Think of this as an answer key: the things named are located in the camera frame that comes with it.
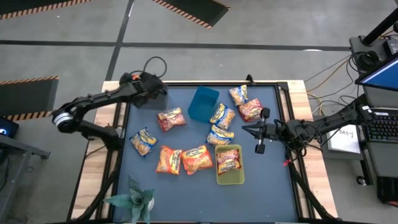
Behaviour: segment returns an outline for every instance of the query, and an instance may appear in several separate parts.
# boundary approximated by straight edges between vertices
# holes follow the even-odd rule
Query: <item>orange snack bag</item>
[[[173,150],[167,146],[161,146],[156,172],[178,175],[180,173],[181,152],[182,150]]]
[[[239,106],[239,114],[245,122],[260,119],[261,110],[262,105],[257,98]]]
[[[157,120],[163,131],[170,130],[175,125],[186,124],[181,108],[174,108],[157,114]]]
[[[213,167],[211,156],[206,146],[199,146],[181,153],[184,169],[188,175],[195,173],[197,170]]]
[[[217,166],[218,175],[224,174],[231,169],[240,169],[241,163],[239,162],[239,149],[232,149],[226,152],[217,153]]]

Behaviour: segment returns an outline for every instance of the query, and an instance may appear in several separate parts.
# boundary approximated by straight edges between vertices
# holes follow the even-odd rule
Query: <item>desk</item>
[[[228,81],[231,83],[242,82],[242,81]],[[292,110],[295,119],[306,119],[312,120],[312,114],[310,105],[308,102],[307,94],[305,91],[305,85],[302,80],[292,80],[292,81],[256,81],[259,82],[287,82],[289,86],[289,95],[292,104]],[[104,82],[103,91],[112,90],[119,86],[118,82]],[[289,110],[287,106],[286,96],[284,96],[284,91],[281,91],[281,98],[283,104],[283,111],[285,119],[289,119]],[[118,125],[122,125],[124,118],[124,108],[126,105],[121,105],[121,114],[119,115]],[[116,105],[108,105],[99,108],[96,112],[95,124],[100,126],[106,126],[107,124],[112,124],[115,117]],[[103,143],[100,140],[90,141],[86,149],[86,153],[90,153],[95,149],[101,147]],[[328,176],[326,173],[325,164],[323,162],[322,153],[318,149],[307,147],[308,152],[304,157],[305,169],[307,171],[307,179],[310,189],[315,194],[320,203],[328,210],[330,214],[337,217],[336,207],[331,193]],[[81,170],[78,183],[76,185],[76,192],[74,195],[74,200],[72,201],[71,210],[69,213],[70,218],[76,218],[81,215],[87,206],[94,199],[98,190],[101,187],[101,182],[103,179],[104,165],[108,152],[103,149],[88,157]],[[111,162],[111,169],[113,168],[115,162],[115,154],[113,152]],[[303,216],[308,217],[307,200],[301,190],[299,190],[300,204],[303,210]],[[102,211],[97,211],[97,216],[102,214],[102,217],[106,217],[108,214],[108,204],[104,204]]]

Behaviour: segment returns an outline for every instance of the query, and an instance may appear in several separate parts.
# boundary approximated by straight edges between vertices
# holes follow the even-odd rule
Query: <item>snack bag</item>
[[[238,149],[217,153],[218,175],[224,174],[231,169],[240,169]]]
[[[163,131],[170,130],[175,125],[186,124],[181,108],[174,108],[157,114],[157,120]]]
[[[206,146],[184,151],[181,153],[181,158],[188,175],[195,173],[197,170],[213,167],[213,162]]]
[[[173,150],[167,146],[161,146],[156,172],[178,175],[180,173],[181,152],[182,150]]]
[[[239,114],[241,114],[241,117],[245,122],[260,119],[261,110],[262,105],[257,98],[239,106]]]
[[[241,106],[248,102],[248,87],[246,85],[230,89],[229,94],[235,101],[235,106]]]
[[[207,135],[206,143],[210,143],[214,146],[227,145],[231,143],[234,138],[234,133],[225,131],[214,124],[211,126],[210,133]]]
[[[137,149],[140,155],[145,156],[153,149],[157,139],[151,135],[145,127],[131,137],[130,142]]]
[[[228,108],[224,104],[220,103],[213,116],[210,118],[210,123],[227,130],[234,118],[235,112],[231,108]]]

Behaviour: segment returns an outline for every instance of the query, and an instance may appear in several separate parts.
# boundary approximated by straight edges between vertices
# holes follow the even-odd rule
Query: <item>concrete floor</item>
[[[262,44],[349,46],[352,36],[367,34],[390,12],[393,0],[223,0],[231,10],[206,30],[150,0],[135,0],[124,42],[193,44]],[[0,40],[115,42],[128,0],[92,2],[0,21]],[[77,96],[101,90],[113,47],[0,45],[2,80],[59,75],[55,107]],[[122,48],[112,80],[124,72],[141,69],[151,56],[168,64],[164,80],[305,80],[349,52],[302,50],[233,50],[183,48]],[[160,74],[161,64],[148,71]],[[306,83],[312,88],[331,70]],[[313,93],[325,95],[345,86],[345,69]],[[356,96],[354,86],[341,94]],[[325,99],[338,100],[339,95]],[[315,109],[318,105],[311,100]],[[326,106],[325,113],[338,110]],[[94,113],[86,116],[92,120]],[[78,134],[60,134],[49,119],[20,122],[18,139],[51,151],[48,161],[33,159],[14,205],[16,215],[28,223],[62,222],[66,219],[83,159],[86,140]],[[339,216],[344,220],[395,223],[396,208],[381,204],[374,187],[362,187],[355,178],[359,162],[325,159]]]

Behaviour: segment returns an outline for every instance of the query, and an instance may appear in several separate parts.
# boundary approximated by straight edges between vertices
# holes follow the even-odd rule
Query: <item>yellow-green plastic bin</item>
[[[216,156],[217,152],[226,152],[232,149],[238,149],[239,151],[239,162],[241,163],[240,169],[233,169],[225,172],[224,174],[218,175],[218,164],[216,162],[216,176],[217,183],[220,185],[230,185],[230,184],[243,184],[244,183],[244,171],[243,171],[243,157],[242,157],[242,147],[240,145],[227,145],[227,146],[216,146]]]

